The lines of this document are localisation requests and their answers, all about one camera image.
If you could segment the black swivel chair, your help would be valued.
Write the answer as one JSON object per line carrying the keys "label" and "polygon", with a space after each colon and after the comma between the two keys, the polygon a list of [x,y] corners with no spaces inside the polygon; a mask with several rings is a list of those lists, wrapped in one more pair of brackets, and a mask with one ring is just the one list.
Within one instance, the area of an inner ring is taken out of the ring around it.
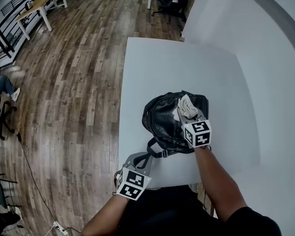
{"label": "black swivel chair", "polygon": [[4,141],[5,137],[2,135],[3,126],[5,126],[8,131],[14,134],[15,130],[11,129],[7,124],[7,117],[12,113],[16,112],[17,107],[12,106],[9,101],[4,101],[2,109],[0,108],[0,138]]}

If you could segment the person's left forearm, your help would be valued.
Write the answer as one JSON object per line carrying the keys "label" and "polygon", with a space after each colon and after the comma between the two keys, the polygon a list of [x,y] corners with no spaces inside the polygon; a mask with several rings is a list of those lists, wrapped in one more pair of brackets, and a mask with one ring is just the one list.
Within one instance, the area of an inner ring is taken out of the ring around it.
{"label": "person's left forearm", "polygon": [[129,199],[121,195],[113,195],[102,209],[83,227],[81,236],[111,236],[125,211]]}

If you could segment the black folding chair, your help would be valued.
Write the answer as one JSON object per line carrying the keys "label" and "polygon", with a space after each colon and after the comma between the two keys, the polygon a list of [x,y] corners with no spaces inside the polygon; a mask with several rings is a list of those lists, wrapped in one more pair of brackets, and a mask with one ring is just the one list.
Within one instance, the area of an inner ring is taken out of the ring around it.
{"label": "black folding chair", "polygon": [[[8,183],[8,190],[10,195],[6,196],[5,195],[5,190],[3,188],[2,182]],[[0,178],[0,205],[4,208],[7,209],[8,207],[17,207],[21,208],[22,206],[14,204],[14,200],[12,197],[12,193],[15,193],[14,191],[14,185],[17,184],[17,181],[12,181],[12,180],[6,180],[6,179],[1,179]]]}

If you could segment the white power strip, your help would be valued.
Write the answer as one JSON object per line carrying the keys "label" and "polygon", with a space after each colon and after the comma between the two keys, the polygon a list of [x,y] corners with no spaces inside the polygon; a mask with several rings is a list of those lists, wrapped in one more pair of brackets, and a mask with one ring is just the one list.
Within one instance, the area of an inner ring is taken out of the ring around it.
{"label": "white power strip", "polygon": [[65,228],[58,221],[54,221],[54,227],[64,235],[67,233]]}

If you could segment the black leather backpack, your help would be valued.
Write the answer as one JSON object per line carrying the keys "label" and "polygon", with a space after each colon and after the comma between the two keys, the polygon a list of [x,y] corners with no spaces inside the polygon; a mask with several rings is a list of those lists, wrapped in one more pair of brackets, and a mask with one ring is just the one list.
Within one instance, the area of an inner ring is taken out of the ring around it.
{"label": "black leather backpack", "polygon": [[142,124],[153,135],[147,144],[147,152],[154,158],[194,152],[184,139],[180,121],[174,120],[173,115],[178,100],[185,94],[189,96],[193,105],[203,112],[204,119],[208,119],[209,101],[203,95],[181,91],[169,92],[152,99],[144,108]]}

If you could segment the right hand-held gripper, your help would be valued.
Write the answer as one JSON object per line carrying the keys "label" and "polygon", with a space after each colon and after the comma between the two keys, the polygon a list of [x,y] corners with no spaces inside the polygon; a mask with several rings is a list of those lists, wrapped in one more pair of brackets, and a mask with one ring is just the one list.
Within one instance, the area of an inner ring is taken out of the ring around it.
{"label": "right hand-held gripper", "polygon": [[198,110],[197,121],[186,123],[185,116],[177,108],[177,116],[182,125],[183,136],[190,148],[209,146],[212,140],[212,128],[208,119],[200,109]]}

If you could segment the wooden table with white legs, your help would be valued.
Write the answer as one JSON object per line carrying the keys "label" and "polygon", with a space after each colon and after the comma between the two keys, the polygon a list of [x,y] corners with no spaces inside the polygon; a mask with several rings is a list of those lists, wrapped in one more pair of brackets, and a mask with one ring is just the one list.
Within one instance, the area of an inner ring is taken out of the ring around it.
{"label": "wooden table with white legs", "polygon": [[[32,3],[32,7],[29,10],[26,10],[25,12],[22,12],[16,19],[17,24],[19,25],[21,31],[23,32],[24,36],[26,37],[27,40],[30,40],[30,36],[28,35],[26,29],[24,28],[23,24],[21,23],[21,20],[24,19],[25,17],[27,17],[28,15],[33,14],[34,12],[39,11],[44,22],[45,25],[47,26],[48,31],[52,31],[52,27],[47,19],[47,12],[45,10],[45,4],[48,2],[49,0],[34,0],[34,2]],[[53,0],[55,7],[58,7],[57,5],[57,1]],[[63,0],[63,4],[61,4],[60,6],[64,6],[65,8],[67,8],[67,2],[66,0]]]}

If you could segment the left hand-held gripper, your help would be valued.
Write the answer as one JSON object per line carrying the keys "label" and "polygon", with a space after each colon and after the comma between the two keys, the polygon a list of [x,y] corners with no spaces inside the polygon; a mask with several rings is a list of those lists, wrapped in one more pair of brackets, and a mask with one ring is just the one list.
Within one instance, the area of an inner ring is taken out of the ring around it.
{"label": "left hand-held gripper", "polygon": [[[151,181],[149,177],[153,157],[148,152],[130,155],[118,173],[116,194],[131,200],[138,200]],[[134,166],[138,172],[128,169]]]}

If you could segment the white cloth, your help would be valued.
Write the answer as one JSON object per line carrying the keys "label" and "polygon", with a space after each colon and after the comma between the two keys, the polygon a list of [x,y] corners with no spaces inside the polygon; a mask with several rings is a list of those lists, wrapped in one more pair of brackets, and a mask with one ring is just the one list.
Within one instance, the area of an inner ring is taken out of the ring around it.
{"label": "white cloth", "polygon": [[177,107],[173,110],[174,120],[176,121],[180,120],[178,110],[180,110],[180,113],[188,119],[196,117],[199,113],[187,94],[178,100]]}

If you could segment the person's black shirt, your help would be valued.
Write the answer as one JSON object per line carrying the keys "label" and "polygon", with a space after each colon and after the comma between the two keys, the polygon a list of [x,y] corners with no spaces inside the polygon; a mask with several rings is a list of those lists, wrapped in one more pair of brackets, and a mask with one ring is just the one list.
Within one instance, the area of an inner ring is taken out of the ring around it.
{"label": "person's black shirt", "polygon": [[130,200],[116,236],[282,236],[272,219],[249,207],[225,222],[210,216],[189,186],[146,190]]}

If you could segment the person's right forearm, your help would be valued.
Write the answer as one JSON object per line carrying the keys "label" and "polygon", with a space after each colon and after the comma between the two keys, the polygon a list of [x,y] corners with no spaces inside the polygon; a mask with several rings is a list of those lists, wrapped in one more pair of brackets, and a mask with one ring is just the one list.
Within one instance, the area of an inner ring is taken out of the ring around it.
{"label": "person's right forearm", "polygon": [[194,152],[204,190],[216,210],[217,217],[225,222],[247,204],[237,183],[208,148],[197,147]]}

